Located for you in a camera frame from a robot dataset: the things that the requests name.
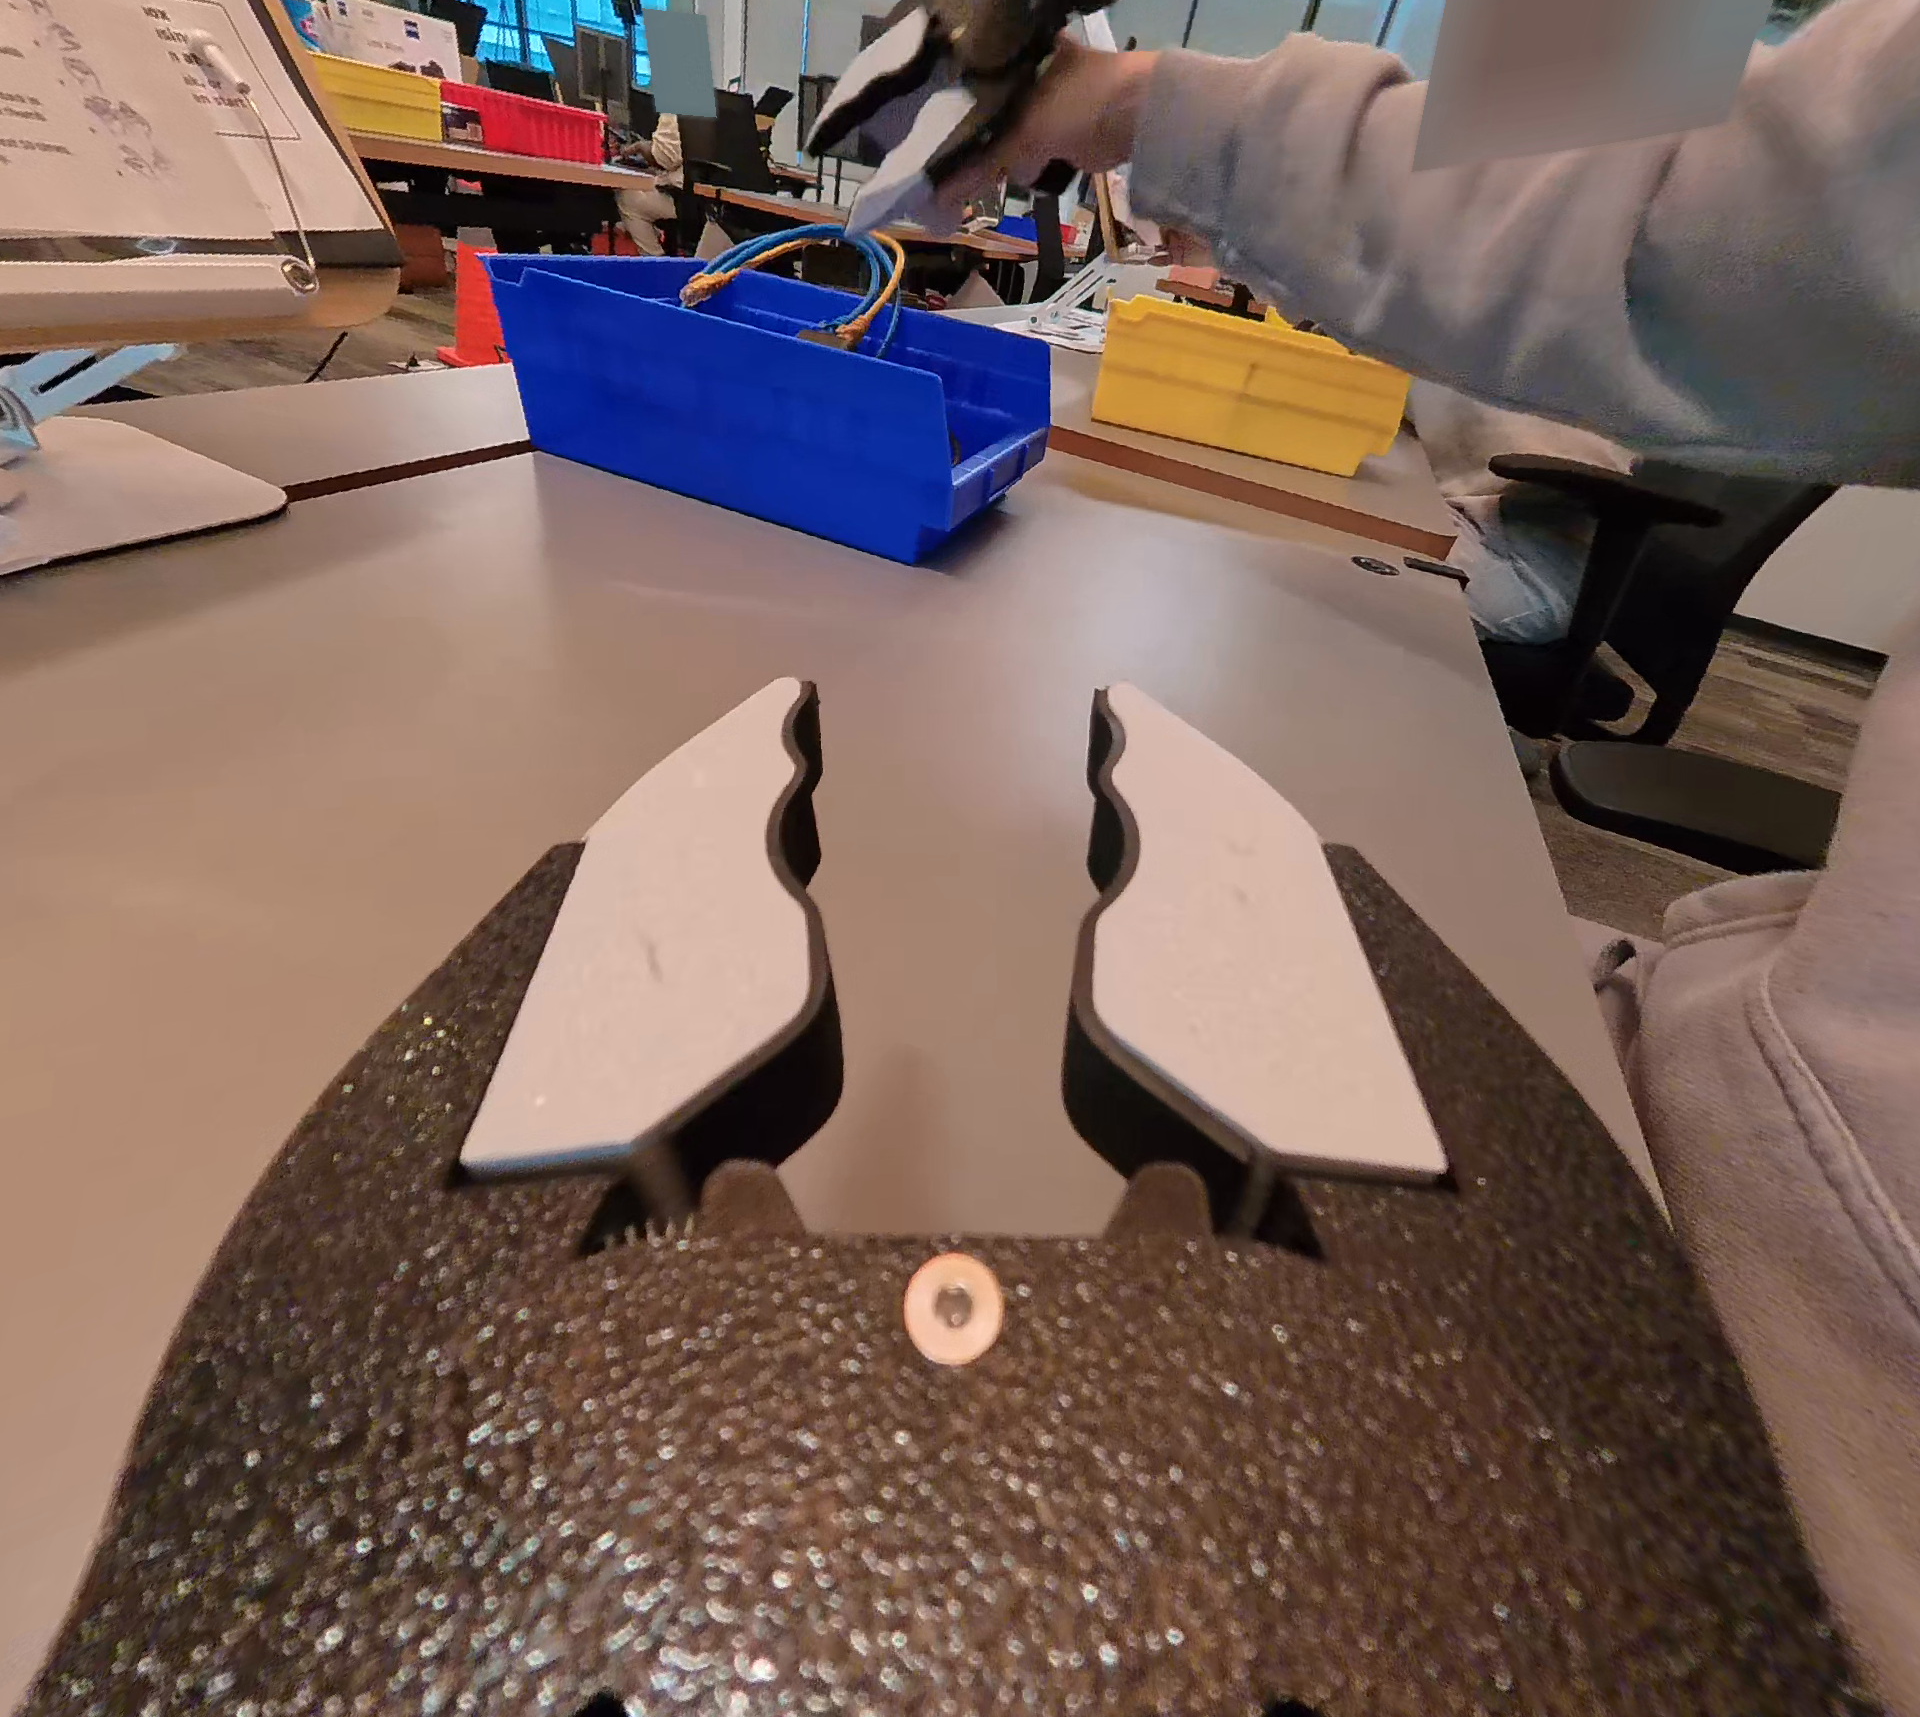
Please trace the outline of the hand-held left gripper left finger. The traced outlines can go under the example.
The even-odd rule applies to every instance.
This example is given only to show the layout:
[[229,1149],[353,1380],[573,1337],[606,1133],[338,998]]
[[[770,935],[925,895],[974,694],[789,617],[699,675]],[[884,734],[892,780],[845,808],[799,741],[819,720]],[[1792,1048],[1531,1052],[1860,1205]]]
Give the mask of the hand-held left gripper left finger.
[[699,1194],[781,1169],[845,1095],[813,794],[819,689],[783,675],[588,829],[461,1148],[474,1179]]

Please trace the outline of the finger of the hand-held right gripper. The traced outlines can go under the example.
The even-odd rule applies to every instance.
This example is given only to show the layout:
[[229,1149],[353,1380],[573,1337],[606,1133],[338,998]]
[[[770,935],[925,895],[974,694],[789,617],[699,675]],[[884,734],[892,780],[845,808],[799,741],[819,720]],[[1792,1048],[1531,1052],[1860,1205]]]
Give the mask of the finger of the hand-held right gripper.
[[938,187],[964,164],[982,160],[1028,106],[1028,83],[969,85],[964,79],[925,83],[882,100],[869,91],[846,99],[854,128],[887,141],[846,207],[846,236],[878,236],[892,223],[925,221],[937,207]]
[[805,147],[816,160],[882,163],[905,147],[912,163],[969,163],[976,99],[955,61],[951,17],[907,5],[882,28],[822,99]]

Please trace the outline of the wooden background desk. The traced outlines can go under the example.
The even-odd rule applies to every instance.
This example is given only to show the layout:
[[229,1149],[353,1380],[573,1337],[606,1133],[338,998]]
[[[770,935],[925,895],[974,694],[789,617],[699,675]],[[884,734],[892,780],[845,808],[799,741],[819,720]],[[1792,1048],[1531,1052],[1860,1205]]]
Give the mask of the wooden background desk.
[[571,183],[582,190],[654,190],[657,174],[645,170],[608,164],[608,163],[571,163],[528,152],[498,152],[467,143],[436,143],[417,137],[391,137],[385,131],[351,131],[357,155],[366,164],[394,163],[408,170],[440,170],[454,179],[521,179],[541,183]]

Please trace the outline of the blue plastic bin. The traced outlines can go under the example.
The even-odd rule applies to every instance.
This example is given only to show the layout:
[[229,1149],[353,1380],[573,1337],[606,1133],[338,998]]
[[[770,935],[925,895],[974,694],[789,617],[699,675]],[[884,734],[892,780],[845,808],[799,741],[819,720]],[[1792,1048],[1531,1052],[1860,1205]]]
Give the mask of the blue plastic bin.
[[753,271],[705,307],[696,259],[493,253],[531,446],[786,531],[922,565],[1047,454],[1053,351],[903,313],[806,341],[850,294]]

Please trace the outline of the instruction sheet board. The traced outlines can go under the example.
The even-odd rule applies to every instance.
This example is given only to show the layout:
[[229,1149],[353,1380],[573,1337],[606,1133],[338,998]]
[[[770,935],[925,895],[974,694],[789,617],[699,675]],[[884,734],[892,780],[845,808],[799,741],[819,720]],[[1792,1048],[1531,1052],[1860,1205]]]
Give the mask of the instruction sheet board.
[[2,348],[357,327],[398,263],[281,0],[2,0]]

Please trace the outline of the white board stand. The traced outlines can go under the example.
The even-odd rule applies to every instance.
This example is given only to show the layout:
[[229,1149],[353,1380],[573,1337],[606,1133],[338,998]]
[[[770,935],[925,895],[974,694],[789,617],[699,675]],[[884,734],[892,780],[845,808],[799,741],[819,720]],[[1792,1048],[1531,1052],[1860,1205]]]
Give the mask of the white board stand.
[[53,348],[2,362],[2,576],[285,512],[283,487],[80,404],[174,342]]

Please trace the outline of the yellow plastic bin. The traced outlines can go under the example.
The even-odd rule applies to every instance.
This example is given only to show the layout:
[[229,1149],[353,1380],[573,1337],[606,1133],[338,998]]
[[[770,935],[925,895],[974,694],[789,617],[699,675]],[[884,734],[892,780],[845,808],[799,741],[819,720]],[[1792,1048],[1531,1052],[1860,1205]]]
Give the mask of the yellow plastic bin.
[[1107,310],[1091,388],[1104,427],[1357,479],[1405,420],[1408,373],[1280,316],[1166,296]]

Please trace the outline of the orange traffic cone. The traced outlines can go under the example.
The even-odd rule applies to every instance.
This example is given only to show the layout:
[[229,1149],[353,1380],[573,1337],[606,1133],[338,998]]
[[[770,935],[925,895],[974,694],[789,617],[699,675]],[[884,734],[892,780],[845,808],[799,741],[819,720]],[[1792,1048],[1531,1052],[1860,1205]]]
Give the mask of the orange traffic cone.
[[491,252],[457,242],[454,252],[454,332],[436,345],[441,367],[491,367],[511,362],[507,335],[491,287]]

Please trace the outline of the black office chair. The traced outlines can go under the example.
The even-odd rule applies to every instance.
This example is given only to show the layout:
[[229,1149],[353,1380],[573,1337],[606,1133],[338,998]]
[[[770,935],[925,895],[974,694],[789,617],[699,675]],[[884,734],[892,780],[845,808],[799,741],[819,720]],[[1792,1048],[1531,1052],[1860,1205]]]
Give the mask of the black office chair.
[[1825,864],[1837,791],[1670,741],[1746,590],[1835,487],[1555,457],[1492,468],[1594,523],[1572,630],[1481,644],[1504,720],[1544,749],[1561,808],[1732,874]]

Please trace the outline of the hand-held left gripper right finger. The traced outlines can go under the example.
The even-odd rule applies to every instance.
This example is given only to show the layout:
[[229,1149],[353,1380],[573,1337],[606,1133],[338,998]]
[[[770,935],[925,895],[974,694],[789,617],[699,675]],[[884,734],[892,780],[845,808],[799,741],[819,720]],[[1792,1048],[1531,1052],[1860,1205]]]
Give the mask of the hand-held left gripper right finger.
[[1429,1186],[1447,1156],[1310,817],[1137,684],[1096,694],[1065,1102],[1118,1170]]

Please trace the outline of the person's right hand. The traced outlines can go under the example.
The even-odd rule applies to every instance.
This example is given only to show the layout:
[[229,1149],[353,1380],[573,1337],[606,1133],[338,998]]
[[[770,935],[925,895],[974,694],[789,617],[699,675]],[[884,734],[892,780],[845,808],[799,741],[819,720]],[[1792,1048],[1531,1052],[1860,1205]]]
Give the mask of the person's right hand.
[[1128,170],[1134,218],[1160,231],[1170,259],[1192,259],[1205,242],[1182,199],[1193,137],[1179,90],[1166,52],[1104,52],[1065,41],[1038,79],[1020,141],[1005,143],[1011,163],[1032,183],[1060,163],[1072,172]]

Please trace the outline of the small yellow bin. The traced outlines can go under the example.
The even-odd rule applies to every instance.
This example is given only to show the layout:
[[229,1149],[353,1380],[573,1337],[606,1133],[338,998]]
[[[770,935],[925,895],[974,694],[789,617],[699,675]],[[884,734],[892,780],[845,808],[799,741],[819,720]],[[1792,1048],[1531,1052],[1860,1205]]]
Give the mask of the small yellow bin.
[[440,78],[330,52],[314,52],[311,71],[342,128],[416,143],[446,141]]

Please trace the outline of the person's grey hoodie torso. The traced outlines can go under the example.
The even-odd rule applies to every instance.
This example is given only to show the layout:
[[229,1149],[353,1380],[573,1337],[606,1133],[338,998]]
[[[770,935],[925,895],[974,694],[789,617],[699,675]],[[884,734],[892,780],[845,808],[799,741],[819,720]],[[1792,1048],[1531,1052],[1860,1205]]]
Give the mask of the person's grey hoodie torso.
[[1916,1712],[1916,623],[1821,867],[1661,938],[1573,923],[1670,1220],[1751,1385],[1827,1602]]

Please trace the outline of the person's right forearm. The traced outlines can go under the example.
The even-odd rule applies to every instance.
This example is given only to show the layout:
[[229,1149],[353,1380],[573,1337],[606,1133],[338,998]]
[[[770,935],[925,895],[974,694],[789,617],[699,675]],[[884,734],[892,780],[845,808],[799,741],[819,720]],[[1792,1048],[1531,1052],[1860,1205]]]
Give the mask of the person's right forearm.
[[1415,172],[1423,100],[1310,34],[1166,52],[1133,190],[1477,400],[1705,472],[1916,487],[1916,0],[1833,2],[1689,136]]

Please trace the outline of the red plastic bin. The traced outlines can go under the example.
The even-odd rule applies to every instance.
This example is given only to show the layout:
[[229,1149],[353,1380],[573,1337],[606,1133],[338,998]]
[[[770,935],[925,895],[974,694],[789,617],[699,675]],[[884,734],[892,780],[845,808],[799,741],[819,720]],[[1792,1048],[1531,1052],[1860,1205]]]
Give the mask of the red plastic bin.
[[568,106],[548,99],[440,83],[446,131],[474,131],[480,147],[526,160],[581,163],[602,170],[608,163],[606,115]]

